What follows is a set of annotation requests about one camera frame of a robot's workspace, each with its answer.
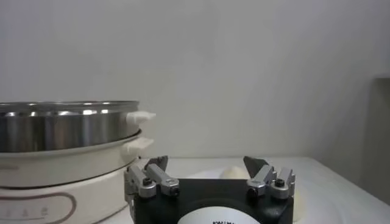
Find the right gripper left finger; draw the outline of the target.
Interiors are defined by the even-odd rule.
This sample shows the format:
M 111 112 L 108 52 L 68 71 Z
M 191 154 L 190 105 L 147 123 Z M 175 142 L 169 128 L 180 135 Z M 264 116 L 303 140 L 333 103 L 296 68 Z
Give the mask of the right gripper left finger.
M 149 199 L 157 195 L 157 190 L 163 195 L 177 197 L 180 194 L 180 183 L 177 178 L 169 176 L 165 170 L 168 156 L 151 158 L 143 167 L 132 164 L 124 173 L 125 194 Z

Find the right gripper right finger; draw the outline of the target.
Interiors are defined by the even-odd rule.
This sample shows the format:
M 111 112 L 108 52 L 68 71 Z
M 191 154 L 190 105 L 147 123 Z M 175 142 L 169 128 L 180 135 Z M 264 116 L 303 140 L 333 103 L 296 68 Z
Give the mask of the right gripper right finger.
M 277 172 L 266 160 L 245 156 L 244 165 L 250 178 L 247 180 L 247 196 L 255 199 L 270 195 L 286 200 L 295 194 L 296 176 L 292 169 L 282 167 Z

